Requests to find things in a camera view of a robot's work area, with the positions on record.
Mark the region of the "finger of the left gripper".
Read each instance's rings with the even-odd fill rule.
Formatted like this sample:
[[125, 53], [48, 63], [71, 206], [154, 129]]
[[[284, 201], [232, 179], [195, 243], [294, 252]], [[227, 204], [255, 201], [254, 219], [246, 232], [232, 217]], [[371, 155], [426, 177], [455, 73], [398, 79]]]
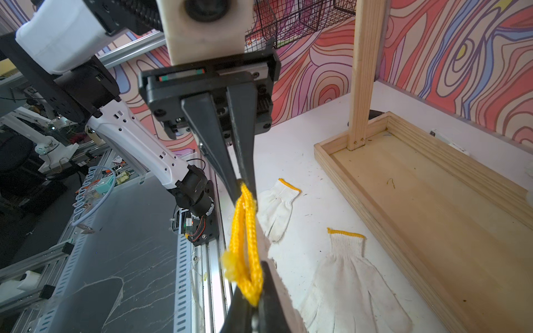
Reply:
[[253, 82], [227, 87], [228, 106], [233, 130], [233, 146], [242, 182], [257, 198], [254, 167], [257, 90]]
[[187, 97], [181, 101], [181, 108], [197, 138], [202, 154], [222, 180], [231, 201], [236, 204], [241, 190], [211, 94]]

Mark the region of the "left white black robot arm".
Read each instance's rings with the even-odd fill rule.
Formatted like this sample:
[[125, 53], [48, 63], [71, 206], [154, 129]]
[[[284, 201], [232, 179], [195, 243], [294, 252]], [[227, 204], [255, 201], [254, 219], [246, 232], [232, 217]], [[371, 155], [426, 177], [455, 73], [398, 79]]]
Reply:
[[207, 178], [172, 155], [122, 100], [96, 54], [126, 31], [165, 36], [171, 64], [142, 72], [140, 95], [169, 137], [188, 129], [231, 200], [255, 199], [254, 139], [269, 130], [280, 61], [246, 52], [252, 1], [42, 1], [1, 36], [8, 58], [62, 116], [137, 160], [196, 216], [211, 213]]

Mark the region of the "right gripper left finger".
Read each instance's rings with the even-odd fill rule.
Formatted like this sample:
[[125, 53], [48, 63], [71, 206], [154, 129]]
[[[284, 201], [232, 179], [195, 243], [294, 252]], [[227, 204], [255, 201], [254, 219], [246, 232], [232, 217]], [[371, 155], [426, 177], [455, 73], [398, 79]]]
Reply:
[[251, 333], [254, 308], [236, 288], [220, 333]]

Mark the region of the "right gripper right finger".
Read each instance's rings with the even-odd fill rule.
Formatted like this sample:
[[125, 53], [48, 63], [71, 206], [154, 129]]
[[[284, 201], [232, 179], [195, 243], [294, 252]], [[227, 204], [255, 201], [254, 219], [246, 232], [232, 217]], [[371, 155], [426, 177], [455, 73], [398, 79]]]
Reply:
[[291, 332], [268, 263], [261, 262], [263, 289], [258, 304], [258, 332]]

